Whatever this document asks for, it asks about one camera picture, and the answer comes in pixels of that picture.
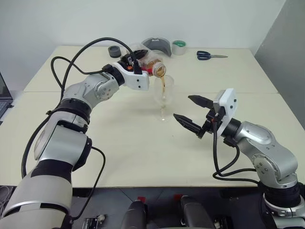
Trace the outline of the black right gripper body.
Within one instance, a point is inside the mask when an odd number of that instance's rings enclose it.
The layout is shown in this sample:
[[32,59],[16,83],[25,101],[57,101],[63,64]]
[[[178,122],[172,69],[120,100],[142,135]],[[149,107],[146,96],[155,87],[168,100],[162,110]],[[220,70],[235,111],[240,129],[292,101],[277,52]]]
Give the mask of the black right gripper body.
[[222,123],[223,117],[224,117],[224,107],[221,107],[218,110],[218,112],[216,112],[214,108],[211,109],[206,115],[205,123],[198,132],[198,138],[201,139],[206,132],[212,134],[214,132],[214,127],[213,127],[214,123],[217,124],[216,130],[218,130]]

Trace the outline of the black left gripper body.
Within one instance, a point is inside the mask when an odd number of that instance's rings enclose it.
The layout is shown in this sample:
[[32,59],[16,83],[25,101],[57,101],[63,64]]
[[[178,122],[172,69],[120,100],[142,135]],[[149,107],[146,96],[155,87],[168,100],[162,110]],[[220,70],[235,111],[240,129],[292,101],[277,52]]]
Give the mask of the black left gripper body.
[[132,59],[132,55],[130,53],[121,57],[120,65],[123,67],[123,69],[125,69],[129,72],[141,72],[142,71],[140,64],[138,64],[138,66],[136,67],[136,70],[134,70],[134,60]]

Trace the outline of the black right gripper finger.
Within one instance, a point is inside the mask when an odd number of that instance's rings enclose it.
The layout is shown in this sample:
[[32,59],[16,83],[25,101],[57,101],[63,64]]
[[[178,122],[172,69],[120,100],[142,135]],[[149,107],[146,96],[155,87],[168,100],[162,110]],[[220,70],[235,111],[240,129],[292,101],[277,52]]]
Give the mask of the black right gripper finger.
[[213,108],[214,102],[208,98],[202,97],[200,95],[189,95],[188,98],[193,101],[196,105],[203,108]]
[[195,124],[191,119],[187,118],[186,116],[180,114],[173,114],[175,120],[185,129],[195,133],[197,137],[200,136],[201,127]]

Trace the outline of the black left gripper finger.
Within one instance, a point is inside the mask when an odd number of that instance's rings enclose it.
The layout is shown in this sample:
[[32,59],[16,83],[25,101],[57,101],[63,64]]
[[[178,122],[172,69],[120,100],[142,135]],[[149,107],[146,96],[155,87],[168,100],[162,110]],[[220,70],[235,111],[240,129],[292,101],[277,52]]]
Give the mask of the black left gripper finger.
[[144,58],[149,51],[147,49],[135,50],[133,51],[136,58]]

